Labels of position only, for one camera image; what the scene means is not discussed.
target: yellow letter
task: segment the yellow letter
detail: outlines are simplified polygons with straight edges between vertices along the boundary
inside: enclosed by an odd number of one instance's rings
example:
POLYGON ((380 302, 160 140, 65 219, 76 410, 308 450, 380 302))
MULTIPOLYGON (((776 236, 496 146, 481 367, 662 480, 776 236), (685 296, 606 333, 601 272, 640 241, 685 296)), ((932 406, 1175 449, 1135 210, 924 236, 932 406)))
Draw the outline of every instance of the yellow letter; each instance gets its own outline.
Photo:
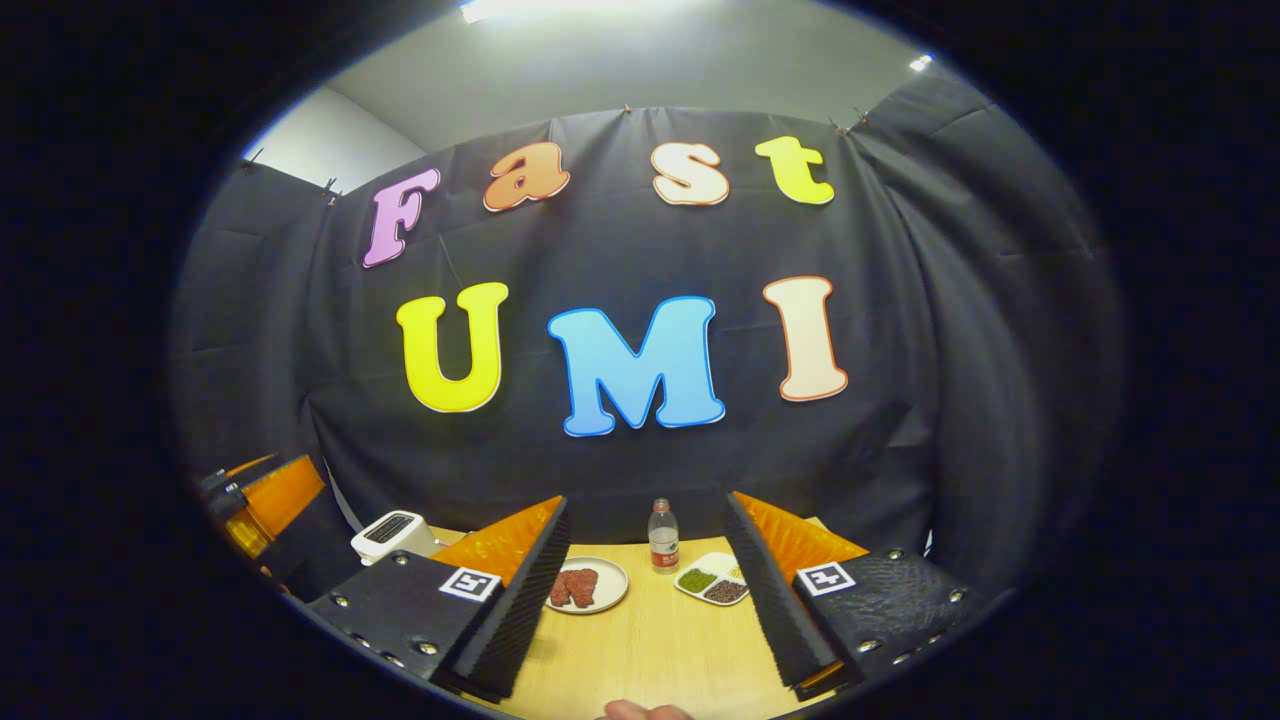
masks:
POLYGON ((461 380, 440 373, 435 320, 444 314, 444 299, 401 305, 396 322, 404 328, 404 374, 419 402, 436 413, 470 413, 493 400, 502 380, 498 304, 506 299, 502 283, 474 284, 458 293, 458 307, 467 311, 471 327, 471 374, 461 380))
POLYGON ((840 393, 849 375, 836 366, 827 324, 831 281, 818 277, 783 278, 764 286, 764 299, 782 315, 787 341, 787 379, 782 397, 792 402, 819 400, 840 393))
POLYGON ((778 188, 791 200, 824 205, 836 196, 831 184, 813 182, 813 176, 809 174, 810 163, 822 164, 822 152, 800 147, 800 141, 790 135, 756 145, 755 154, 773 163, 773 179, 778 181, 778 188))
POLYGON ((535 142, 498 160, 489 170, 498 179, 484 191, 484 206, 498 213, 564 190, 568 173, 559 168, 559 145, 535 142))
POLYGON ((716 205, 728 197, 728 179, 708 165, 719 165, 719 155, 705 145, 666 142, 649 155, 658 196, 672 205, 716 205))

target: grains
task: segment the grains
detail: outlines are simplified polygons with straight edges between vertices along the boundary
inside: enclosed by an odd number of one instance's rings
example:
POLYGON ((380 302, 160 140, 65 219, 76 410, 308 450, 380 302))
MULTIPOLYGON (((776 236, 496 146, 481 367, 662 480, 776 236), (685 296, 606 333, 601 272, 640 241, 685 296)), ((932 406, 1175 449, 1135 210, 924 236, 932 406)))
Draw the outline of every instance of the grains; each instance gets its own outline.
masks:
POLYGON ((744 594, 746 594, 746 585, 732 583, 730 580, 721 580, 712 585, 712 589, 707 591, 703 597, 713 602, 733 602, 744 594))
POLYGON ((716 575, 694 569, 685 573, 685 577, 680 579, 680 587, 691 593, 699 593, 713 582, 716 582, 716 575))

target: table surface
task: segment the table surface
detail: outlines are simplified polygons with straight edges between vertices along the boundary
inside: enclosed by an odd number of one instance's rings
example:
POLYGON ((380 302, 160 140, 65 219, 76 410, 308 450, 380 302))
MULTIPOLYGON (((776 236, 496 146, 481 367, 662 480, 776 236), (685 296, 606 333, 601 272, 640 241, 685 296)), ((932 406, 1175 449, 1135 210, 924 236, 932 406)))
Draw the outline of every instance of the table surface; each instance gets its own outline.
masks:
MULTIPOLYGON (((462 537, 431 529, 444 542, 462 537)), ((732 555, 723 537, 684 541, 680 568, 708 552, 732 555)), ((581 556, 621 566, 627 594, 591 615, 544 605, 512 697, 499 705, 463 697, 527 720, 594 720, 620 698, 676 705, 696 720, 764 720, 835 694, 799 702, 782 684, 750 593, 728 607, 690 597, 673 587, 676 573, 653 570, 648 543, 568 547, 568 557, 581 556)))

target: white divided dish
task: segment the white divided dish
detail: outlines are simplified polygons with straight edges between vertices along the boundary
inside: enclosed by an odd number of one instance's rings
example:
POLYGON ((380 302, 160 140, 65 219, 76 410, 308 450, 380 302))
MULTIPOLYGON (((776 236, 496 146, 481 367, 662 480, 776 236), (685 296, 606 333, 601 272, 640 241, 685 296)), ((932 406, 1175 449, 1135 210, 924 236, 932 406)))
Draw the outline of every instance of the white divided dish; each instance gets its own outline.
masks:
POLYGON ((685 568, 684 570, 681 570, 681 573, 678 575, 676 575, 676 580, 675 580, 676 589, 680 591, 680 592, 682 592, 682 593, 685 593, 685 594, 691 594, 691 596, 694 596, 698 600, 701 600, 704 602, 709 602, 712 605, 719 605, 722 607, 727 607, 730 605, 739 603, 739 602, 742 601, 744 597, 748 596, 748 593, 750 593, 750 591, 744 592, 742 594, 737 596, 737 598, 731 600, 730 602, 718 602, 718 601, 714 601, 714 600, 710 600, 710 598, 707 597, 707 591, 709 591, 713 587, 718 585, 721 583, 721 580, 728 580, 731 583, 742 585, 744 588, 746 587, 746 582, 745 580, 742 580, 740 578, 730 577, 730 571, 733 568, 737 568, 737 559, 733 557, 732 555, 730 555, 727 552, 708 552, 707 555, 704 555, 704 556, 699 557, 698 560, 695 560, 692 565, 690 565, 689 568, 685 568), (686 591, 685 588, 680 587, 680 579, 684 578, 685 575, 687 575, 692 570, 701 570, 703 573, 707 573, 708 575, 716 575, 716 579, 710 584, 708 584, 705 588, 703 588, 700 592, 686 591))
POLYGON ((567 612, 570 615, 590 615, 591 612, 599 612, 613 607, 620 600, 622 600, 622 596, 627 594, 627 587, 631 583, 627 579, 626 571, 603 557, 568 557, 564 560, 564 564, 561 565, 561 573, 564 570, 584 570, 588 568, 595 570, 595 574, 598 575, 595 580, 595 592, 591 593, 591 600, 595 602, 586 607, 579 607, 573 605, 573 601, 570 601, 570 603, 563 607, 556 607, 552 605, 550 596, 548 596, 544 601, 547 607, 567 612))

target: black textured foam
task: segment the black textured foam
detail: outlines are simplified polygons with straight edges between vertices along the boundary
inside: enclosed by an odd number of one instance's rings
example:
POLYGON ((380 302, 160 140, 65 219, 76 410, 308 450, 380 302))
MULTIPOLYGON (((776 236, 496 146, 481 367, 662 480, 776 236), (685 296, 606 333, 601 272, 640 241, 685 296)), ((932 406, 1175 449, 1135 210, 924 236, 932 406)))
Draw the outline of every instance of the black textured foam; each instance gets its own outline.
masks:
POLYGON ((457 570, 397 550, 307 606, 342 635, 360 638, 357 652, 374 662, 392 655, 406 673, 435 682, 444 659, 472 637, 502 594, 500 585, 484 602, 440 592, 457 570), (424 642, 438 652, 420 652, 424 642))
POLYGON ((543 602, 568 555, 567 506, 568 498, 564 498, 552 511, 525 562, 511 579, 511 587, 452 665, 462 678, 502 697, 511 697, 516 674, 534 641, 543 602))
POLYGON ((742 503, 733 493, 728 493, 727 501, 724 536, 751 588, 755 616, 773 651, 778 675, 785 685, 794 685, 835 662, 836 653, 805 614, 800 598, 791 592, 742 503))
POLYGON ((840 566, 856 584, 818 597, 800 578, 794 587, 836 651, 869 678, 919 664, 937 646, 931 638, 956 632, 987 603, 975 588, 914 552, 878 551, 840 566), (868 641, 878 646, 859 652, 868 641))

